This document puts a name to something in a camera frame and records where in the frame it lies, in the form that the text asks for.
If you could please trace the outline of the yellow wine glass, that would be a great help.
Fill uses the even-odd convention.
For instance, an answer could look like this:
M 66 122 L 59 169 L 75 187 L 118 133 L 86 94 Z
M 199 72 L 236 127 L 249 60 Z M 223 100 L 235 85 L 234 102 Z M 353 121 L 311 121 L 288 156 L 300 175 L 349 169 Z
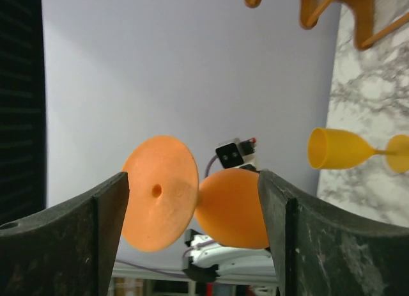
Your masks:
M 307 158 L 314 169 L 350 169 L 374 155 L 386 156 L 395 173 L 408 171 L 408 136 L 392 137 L 384 150 L 372 147 L 358 134 L 339 129 L 316 128 L 307 144 Z

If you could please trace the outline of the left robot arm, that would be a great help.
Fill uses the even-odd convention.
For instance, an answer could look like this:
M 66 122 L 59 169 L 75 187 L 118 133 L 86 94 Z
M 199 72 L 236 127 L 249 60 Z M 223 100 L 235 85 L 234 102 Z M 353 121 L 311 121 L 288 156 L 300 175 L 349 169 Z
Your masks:
M 275 281 L 275 268 L 267 249 L 244 249 L 223 246 L 208 235 L 193 229 L 184 233 L 187 250 L 182 256 L 182 271 L 201 283 Z

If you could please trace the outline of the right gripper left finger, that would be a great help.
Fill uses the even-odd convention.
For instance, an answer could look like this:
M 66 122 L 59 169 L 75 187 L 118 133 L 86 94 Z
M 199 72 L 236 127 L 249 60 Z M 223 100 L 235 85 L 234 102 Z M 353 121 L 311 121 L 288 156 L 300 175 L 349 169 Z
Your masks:
M 107 295 L 129 197 L 118 173 L 1 226 L 1 295 Z

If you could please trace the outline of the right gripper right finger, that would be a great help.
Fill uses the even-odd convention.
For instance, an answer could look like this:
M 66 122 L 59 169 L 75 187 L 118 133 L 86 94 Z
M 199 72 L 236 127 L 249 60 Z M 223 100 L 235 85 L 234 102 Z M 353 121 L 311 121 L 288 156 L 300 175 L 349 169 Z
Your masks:
M 408 229 L 347 212 L 262 170 L 280 295 L 407 295 Z

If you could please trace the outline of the orange wine glass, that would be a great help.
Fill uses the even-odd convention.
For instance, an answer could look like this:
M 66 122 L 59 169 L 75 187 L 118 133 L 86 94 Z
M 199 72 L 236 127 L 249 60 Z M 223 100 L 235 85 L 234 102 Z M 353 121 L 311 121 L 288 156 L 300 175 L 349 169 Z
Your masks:
M 172 136 L 140 144 L 123 166 L 129 200 L 121 234 L 144 252 L 176 242 L 196 219 L 214 241 L 228 247 L 266 249 L 256 172 L 229 168 L 199 180 L 189 148 Z

